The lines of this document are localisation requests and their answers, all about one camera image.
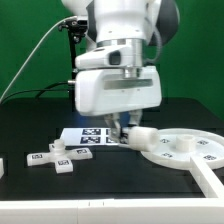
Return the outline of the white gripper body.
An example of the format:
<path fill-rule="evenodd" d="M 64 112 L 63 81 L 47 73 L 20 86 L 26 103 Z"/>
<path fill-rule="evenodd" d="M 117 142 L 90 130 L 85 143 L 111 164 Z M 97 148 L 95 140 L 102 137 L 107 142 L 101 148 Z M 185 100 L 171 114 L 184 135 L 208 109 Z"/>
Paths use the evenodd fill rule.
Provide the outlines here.
<path fill-rule="evenodd" d="M 144 67 L 138 78 L 125 78 L 122 69 L 81 71 L 76 77 L 75 105 L 82 116 L 156 107 L 161 98 L 155 66 Z"/>

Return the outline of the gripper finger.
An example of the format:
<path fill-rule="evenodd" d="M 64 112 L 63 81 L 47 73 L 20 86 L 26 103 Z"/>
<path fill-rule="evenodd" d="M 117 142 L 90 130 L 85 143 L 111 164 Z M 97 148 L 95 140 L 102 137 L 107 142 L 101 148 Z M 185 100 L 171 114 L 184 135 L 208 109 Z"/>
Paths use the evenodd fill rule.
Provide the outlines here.
<path fill-rule="evenodd" d="M 104 120 L 109 127 L 109 138 L 116 142 L 120 142 L 121 125 L 120 116 L 118 113 L 107 114 L 104 116 Z"/>
<path fill-rule="evenodd" d="M 130 111 L 129 115 L 130 115 L 130 119 L 129 119 L 128 126 L 129 127 L 138 126 L 141 121 L 142 112 L 141 111 Z"/>

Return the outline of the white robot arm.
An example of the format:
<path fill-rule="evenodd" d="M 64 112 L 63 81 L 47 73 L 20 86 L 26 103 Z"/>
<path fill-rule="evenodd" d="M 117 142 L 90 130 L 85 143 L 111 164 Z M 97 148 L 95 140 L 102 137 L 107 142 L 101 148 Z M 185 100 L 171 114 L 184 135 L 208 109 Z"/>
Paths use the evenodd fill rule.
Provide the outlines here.
<path fill-rule="evenodd" d="M 84 26 L 88 46 L 75 59 L 75 105 L 83 116 L 102 115 L 117 143 L 155 139 L 139 126 L 142 110 L 161 103 L 155 59 L 143 49 L 162 47 L 177 32 L 174 0 L 61 0 Z"/>

